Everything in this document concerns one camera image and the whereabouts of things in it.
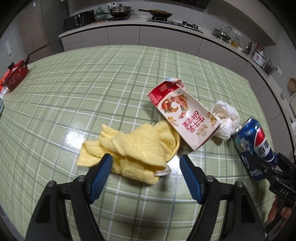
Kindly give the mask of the black utensil holder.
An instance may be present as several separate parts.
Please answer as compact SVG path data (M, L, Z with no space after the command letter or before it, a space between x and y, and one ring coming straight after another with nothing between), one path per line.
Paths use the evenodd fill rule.
M271 60L269 60L263 70L267 75L270 75L271 73L276 71L276 67L274 65L272 65Z

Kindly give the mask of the black microwave oven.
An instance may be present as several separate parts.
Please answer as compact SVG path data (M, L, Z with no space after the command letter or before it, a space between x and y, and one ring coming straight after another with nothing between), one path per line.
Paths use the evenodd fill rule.
M73 15L64 20L65 30L69 31L72 29L76 29L95 21L95 13L94 10L84 11L77 15Z

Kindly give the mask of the red white milk carton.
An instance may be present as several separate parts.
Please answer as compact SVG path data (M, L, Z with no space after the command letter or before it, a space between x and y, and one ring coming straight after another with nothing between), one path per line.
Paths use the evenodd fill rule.
M205 144L221 125L217 117L187 92L180 79L163 81L148 98L193 150Z

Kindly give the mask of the green ceramic vase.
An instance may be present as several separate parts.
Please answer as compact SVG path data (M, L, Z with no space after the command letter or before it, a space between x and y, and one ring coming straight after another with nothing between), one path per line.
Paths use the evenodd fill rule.
M98 7L97 10L95 11L95 20L102 21L102 20L105 20L105 18L106 18L106 13L101 7Z

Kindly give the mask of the red enamel pot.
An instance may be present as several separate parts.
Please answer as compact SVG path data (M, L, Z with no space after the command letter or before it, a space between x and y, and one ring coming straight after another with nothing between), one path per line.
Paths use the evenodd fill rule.
M1 86L6 86L10 91L14 90L29 73L29 60L30 56L27 56L26 59L22 59L16 64L12 62L1 78Z

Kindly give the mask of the black lidded pan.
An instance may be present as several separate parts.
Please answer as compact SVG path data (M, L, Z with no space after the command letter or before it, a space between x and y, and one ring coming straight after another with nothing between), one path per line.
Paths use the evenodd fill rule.
M125 18L127 16L130 16L133 9L131 6L123 6L122 4L119 4L118 6L113 6L109 9L109 13L112 17L115 18Z

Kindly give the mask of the gas stove top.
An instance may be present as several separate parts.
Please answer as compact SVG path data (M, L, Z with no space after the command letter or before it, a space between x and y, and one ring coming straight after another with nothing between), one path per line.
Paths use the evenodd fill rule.
M162 19L162 18L155 18L152 17L150 19L147 20L148 22L156 22L156 23L163 23L163 24L169 24L169 25L174 25L174 26L178 26L178 27L182 27L182 28L187 28L199 33L203 32L199 29L199 27L195 24L190 24L186 21L182 21L182 22L176 22L176 21L170 21L168 19Z

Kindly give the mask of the blue pepsi can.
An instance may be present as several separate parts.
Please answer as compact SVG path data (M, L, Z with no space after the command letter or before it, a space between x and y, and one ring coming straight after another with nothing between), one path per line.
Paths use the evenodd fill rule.
M268 143L259 121L249 118L234 131L232 137L239 156L253 180L265 178L265 171L257 167L256 157L276 167L278 156Z

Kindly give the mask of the white rice cooker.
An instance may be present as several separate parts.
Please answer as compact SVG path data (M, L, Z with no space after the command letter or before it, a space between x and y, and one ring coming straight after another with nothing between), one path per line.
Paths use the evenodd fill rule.
M252 60L260 67L262 67L266 63L266 54L264 51L255 49Z

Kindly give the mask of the woven bamboo basket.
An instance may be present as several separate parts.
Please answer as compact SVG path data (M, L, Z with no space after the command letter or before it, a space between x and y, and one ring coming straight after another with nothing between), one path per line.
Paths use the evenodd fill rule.
M288 85L288 89L291 94L296 92L296 79L295 78L293 78L293 77L290 78L287 85Z

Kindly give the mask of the yellow towel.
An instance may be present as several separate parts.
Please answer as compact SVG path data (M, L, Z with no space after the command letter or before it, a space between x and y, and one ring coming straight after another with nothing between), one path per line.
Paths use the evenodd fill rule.
M180 135L165 120L154 126L145 123L131 133L102 125L98 140L82 144L76 164L93 167L105 154L110 154L112 172L155 185L159 181L158 173L165 171L179 147Z

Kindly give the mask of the crumpled white tissue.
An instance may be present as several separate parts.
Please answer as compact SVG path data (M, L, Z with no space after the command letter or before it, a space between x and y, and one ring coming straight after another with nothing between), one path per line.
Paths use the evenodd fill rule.
M240 116L238 111L226 102L219 100L212 106L210 112L221 122L214 136L222 140L230 139L239 127Z

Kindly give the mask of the black wok on stove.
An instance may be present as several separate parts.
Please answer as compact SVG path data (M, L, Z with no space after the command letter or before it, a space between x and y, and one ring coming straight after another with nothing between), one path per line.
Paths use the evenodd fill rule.
M157 9L138 9L138 11L150 13L153 17L161 19L167 19L173 15L172 13Z

